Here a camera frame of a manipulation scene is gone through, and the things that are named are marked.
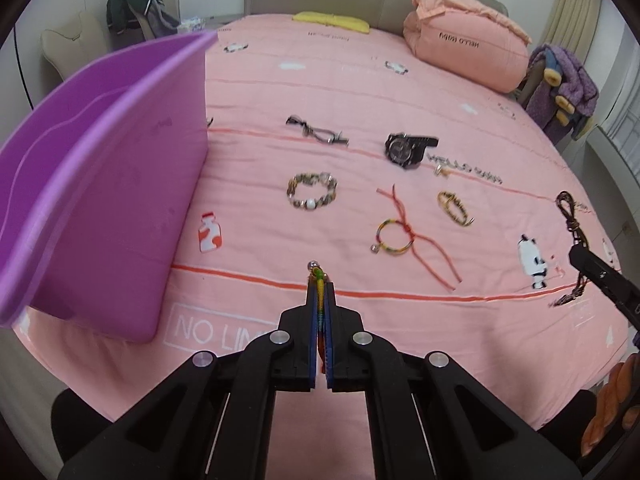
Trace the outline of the right hand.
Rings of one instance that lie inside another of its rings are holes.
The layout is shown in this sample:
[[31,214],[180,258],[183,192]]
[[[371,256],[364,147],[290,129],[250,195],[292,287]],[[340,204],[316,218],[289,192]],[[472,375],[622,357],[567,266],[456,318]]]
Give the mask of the right hand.
[[638,366],[639,355],[633,353],[625,362],[617,363],[610,371],[608,382],[597,394],[596,414],[582,435],[580,444],[582,457],[590,454],[603,439],[605,431],[612,426],[615,417],[620,414],[620,407],[630,398],[632,378]]

